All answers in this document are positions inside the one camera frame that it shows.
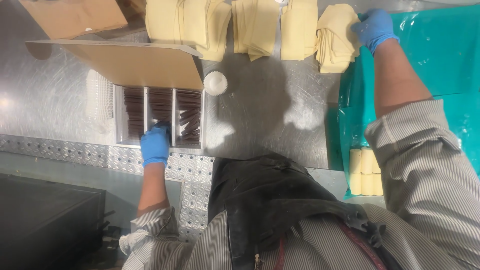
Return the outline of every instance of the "rolled-up sleeve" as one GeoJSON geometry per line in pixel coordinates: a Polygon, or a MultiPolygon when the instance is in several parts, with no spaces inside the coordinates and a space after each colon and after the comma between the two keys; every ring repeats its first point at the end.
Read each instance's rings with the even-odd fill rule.
{"type": "Polygon", "coordinates": [[[387,208],[467,268],[480,268],[480,183],[448,129],[442,100],[415,102],[368,125],[387,208]]]}
{"type": "Polygon", "coordinates": [[[120,249],[128,255],[124,270],[182,269],[192,245],[179,241],[173,207],[156,209],[132,220],[132,233],[120,238],[120,249]]]}

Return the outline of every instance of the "blue nitrile glove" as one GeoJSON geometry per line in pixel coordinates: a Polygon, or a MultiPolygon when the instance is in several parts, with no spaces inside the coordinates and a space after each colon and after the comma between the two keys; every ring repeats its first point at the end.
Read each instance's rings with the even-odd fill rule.
{"type": "Polygon", "coordinates": [[[170,154],[168,132],[170,126],[157,123],[152,130],[147,131],[140,140],[140,150],[144,158],[144,167],[148,163],[163,162],[167,166],[170,154]]]}
{"type": "Polygon", "coordinates": [[[393,33],[392,17],[385,10],[370,9],[360,15],[361,23],[351,26],[353,32],[357,33],[359,41],[372,53],[375,53],[377,46],[388,38],[400,39],[393,33]]]}

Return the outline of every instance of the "teal plastic sheet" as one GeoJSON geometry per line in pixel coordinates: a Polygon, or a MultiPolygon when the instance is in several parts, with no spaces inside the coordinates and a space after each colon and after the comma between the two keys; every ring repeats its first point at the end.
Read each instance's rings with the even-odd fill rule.
{"type": "MultiPolygon", "coordinates": [[[[480,173],[480,5],[392,14],[394,33],[435,99],[444,100],[450,130],[480,173]]],[[[340,148],[345,177],[349,150],[368,146],[363,132],[374,121],[373,57],[360,56],[341,77],[340,148]]],[[[350,190],[345,198],[352,197],[350,190]]]]}

